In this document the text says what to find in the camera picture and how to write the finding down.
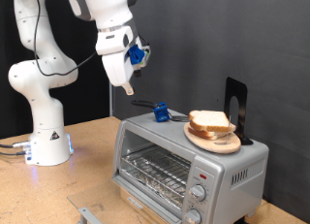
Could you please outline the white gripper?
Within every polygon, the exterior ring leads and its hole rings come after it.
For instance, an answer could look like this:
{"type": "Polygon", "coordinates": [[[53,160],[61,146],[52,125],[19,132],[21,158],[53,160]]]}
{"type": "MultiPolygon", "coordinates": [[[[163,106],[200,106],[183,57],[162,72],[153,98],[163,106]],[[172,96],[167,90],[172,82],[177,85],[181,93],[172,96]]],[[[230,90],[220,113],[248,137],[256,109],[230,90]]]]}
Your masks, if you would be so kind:
{"type": "Polygon", "coordinates": [[[130,85],[130,78],[134,72],[136,78],[141,77],[141,70],[135,70],[130,59],[123,51],[102,56],[104,68],[110,83],[114,86],[122,86],[127,95],[134,94],[134,88],[130,85]]]}

